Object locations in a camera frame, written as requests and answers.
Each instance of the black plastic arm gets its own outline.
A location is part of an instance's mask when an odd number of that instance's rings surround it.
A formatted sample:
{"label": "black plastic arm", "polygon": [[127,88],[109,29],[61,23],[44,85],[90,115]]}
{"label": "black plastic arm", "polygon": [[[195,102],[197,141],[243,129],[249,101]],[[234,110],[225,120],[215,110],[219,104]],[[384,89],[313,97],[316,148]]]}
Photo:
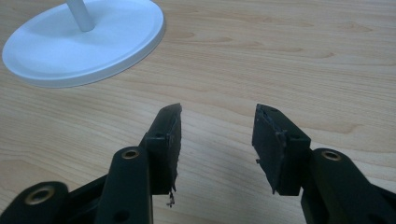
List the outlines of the black plastic arm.
{"label": "black plastic arm", "polygon": [[158,113],[139,147],[118,151],[108,175],[72,192],[60,182],[24,190],[0,216],[0,224],[152,223],[153,194],[176,190],[181,105]]}
{"label": "black plastic arm", "polygon": [[308,224],[396,223],[396,194],[372,185],[336,150],[309,148],[310,139],[279,110],[257,105],[252,145],[280,195],[298,195]]}

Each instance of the wood grain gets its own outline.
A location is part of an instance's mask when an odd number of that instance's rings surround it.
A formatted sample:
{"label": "wood grain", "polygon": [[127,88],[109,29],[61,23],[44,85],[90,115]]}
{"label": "wood grain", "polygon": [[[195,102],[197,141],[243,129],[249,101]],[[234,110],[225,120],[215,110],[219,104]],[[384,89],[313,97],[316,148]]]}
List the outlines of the wood grain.
{"label": "wood grain", "polygon": [[[0,0],[0,48],[62,1]],[[272,195],[250,145],[257,103],[347,154],[396,192],[396,3],[158,0],[161,44],[136,66],[69,89],[28,86],[0,64],[0,212],[46,180],[76,189],[138,145],[181,102],[176,206],[155,223],[304,223],[300,197]]]}

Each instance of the white stand base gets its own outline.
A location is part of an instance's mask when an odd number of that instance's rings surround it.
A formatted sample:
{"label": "white stand base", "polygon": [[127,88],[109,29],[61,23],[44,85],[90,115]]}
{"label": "white stand base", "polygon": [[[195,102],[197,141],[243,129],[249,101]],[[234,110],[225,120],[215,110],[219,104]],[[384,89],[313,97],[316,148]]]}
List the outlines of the white stand base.
{"label": "white stand base", "polygon": [[92,30],[79,30],[67,4],[54,7],[9,38],[3,49],[6,67],[32,85],[79,86],[131,67],[163,38],[163,13],[149,0],[90,0],[85,5]]}

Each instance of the wooden table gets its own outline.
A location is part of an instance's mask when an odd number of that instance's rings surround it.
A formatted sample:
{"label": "wooden table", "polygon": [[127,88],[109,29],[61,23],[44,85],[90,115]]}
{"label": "wooden table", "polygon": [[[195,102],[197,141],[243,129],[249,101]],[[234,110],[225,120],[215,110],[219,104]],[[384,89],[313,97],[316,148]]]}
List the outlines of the wooden table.
{"label": "wooden table", "polygon": [[[61,0],[0,0],[0,46]],[[300,197],[272,195],[251,146],[257,103],[347,154],[396,192],[396,4],[391,0],[158,0],[161,44],[136,66],[69,89],[29,86],[0,64],[0,212],[23,189],[76,189],[181,103],[176,205],[155,223],[304,223]]]}

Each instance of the screw hole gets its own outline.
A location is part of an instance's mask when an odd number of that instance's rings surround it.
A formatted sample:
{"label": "screw hole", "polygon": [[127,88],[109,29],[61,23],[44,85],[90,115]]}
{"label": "screw hole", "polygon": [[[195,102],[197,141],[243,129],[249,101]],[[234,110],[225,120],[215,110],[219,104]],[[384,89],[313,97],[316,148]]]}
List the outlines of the screw hole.
{"label": "screw hole", "polygon": [[116,214],[114,214],[114,221],[116,222],[123,222],[128,220],[129,218],[129,212],[125,211],[125,210],[121,210],[119,212],[117,212]]}
{"label": "screw hole", "polygon": [[125,151],[124,153],[122,153],[122,157],[125,160],[133,159],[133,158],[136,158],[138,156],[139,156],[139,152],[136,151],[136,150],[128,150],[128,151]]}
{"label": "screw hole", "polygon": [[341,156],[338,155],[338,153],[332,152],[332,151],[323,151],[322,156],[326,158],[327,160],[331,161],[340,161]]}
{"label": "screw hole", "polygon": [[31,192],[25,199],[25,203],[29,205],[35,205],[39,203],[43,203],[53,196],[55,193],[55,189],[53,186],[44,186],[40,189],[37,189]]}

